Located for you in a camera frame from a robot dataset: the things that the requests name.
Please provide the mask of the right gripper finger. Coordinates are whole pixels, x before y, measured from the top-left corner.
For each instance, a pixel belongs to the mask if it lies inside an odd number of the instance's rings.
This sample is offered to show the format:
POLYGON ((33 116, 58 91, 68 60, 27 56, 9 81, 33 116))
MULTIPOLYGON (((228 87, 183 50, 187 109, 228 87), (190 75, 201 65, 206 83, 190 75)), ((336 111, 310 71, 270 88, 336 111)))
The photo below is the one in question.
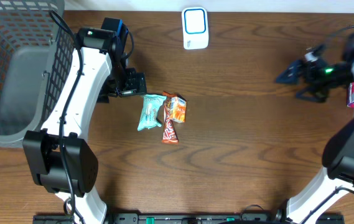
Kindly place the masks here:
POLYGON ((299 77, 302 75, 304 62, 302 60, 293 61, 286 70, 284 70, 275 79, 279 84, 298 84, 299 77))
POLYGON ((307 86, 296 93, 296 98, 314 103, 325 103, 329 96, 327 88, 307 86))

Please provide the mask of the orange chocolate bar wrapper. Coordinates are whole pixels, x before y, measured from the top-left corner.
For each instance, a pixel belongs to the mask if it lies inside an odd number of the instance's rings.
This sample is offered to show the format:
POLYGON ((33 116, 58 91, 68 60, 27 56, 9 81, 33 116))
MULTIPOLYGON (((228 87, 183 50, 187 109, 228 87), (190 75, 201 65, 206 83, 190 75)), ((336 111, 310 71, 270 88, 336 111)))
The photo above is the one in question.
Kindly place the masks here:
POLYGON ((163 96, 166 97, 166 100, 164 101, 164 132, 162 135, 162 143, 165 144, 178 144, 179 140, 177 138, 173 122, 170 118, 170 104, 171 104, 171 98, 174 97, 175 95, 172 95, 167 92, 162 93, 163 96))

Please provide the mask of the purple snack package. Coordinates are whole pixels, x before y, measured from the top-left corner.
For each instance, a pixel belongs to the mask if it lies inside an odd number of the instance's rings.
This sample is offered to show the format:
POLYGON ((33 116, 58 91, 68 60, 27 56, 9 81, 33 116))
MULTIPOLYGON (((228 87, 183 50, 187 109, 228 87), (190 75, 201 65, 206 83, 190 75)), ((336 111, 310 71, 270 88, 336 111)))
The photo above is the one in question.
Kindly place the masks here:
POLYGON ((347 106, 354 108, 354 82, 349 84, 347 88, 347 106))

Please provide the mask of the orange juice carton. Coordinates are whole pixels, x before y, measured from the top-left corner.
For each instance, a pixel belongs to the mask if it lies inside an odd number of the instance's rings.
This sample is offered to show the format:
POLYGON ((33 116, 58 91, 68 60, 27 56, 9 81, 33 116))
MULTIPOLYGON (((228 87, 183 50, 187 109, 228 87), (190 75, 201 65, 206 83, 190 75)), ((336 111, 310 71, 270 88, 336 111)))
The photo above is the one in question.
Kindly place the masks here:
POLYGON ((177 123, 185 122, 187 103, 185 100, 179 98, 178 96, 173 96, 170 99, 170 119, 177 123))

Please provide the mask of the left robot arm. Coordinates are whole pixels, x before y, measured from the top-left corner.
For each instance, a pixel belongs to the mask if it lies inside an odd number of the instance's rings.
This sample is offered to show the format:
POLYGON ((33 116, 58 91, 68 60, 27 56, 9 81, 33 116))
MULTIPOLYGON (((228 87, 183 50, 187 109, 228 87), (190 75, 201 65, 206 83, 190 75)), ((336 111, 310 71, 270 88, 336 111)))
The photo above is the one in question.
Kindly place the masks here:
POLYGON ((127 67, 120 19, 72 34, 75 49, 59 99, 38 131, 26 132, 22 147, 36 185, 63 201, 64 215, 35 215, 33 223, 105 223, 107 205, 95 187, 98 159, 88 145, 95 105, 111 97, 146 93, 143 73, 127 67))

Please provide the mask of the teal snack wrapper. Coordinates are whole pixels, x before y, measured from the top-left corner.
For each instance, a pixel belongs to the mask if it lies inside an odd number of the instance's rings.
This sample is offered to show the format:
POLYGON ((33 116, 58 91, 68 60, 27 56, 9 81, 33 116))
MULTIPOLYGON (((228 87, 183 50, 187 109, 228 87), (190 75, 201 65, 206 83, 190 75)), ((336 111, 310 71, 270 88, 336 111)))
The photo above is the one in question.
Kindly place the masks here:
POLYGON ((146 94, 143 96, 143 107, 137 127, 138 131, 162 126, 161 122, 157 119, 157 115, 165 100, 166 96, 163 95, 146 94))

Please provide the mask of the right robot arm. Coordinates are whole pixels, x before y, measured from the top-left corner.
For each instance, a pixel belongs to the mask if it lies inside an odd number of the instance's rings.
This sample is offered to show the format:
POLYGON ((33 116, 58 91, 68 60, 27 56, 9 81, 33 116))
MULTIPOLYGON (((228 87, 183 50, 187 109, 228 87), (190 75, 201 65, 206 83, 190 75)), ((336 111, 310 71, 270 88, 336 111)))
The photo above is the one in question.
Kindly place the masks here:
MULTIPOLYGON (((354 33, 347 37, 341 62, 331 65, 322 57, 330 41, 342 32, 344 29, 329 34, 275 81, 296 85, 302 78, 306 87, 296 93, 296 98, 316 103, 325 102, 332 88, 354 84, 354 33)), ((354 117, 328 141, 320 171, 277 210, 273 223, 344 223, 343 215, 327 210, 346 194, 354 195, 354 117)))

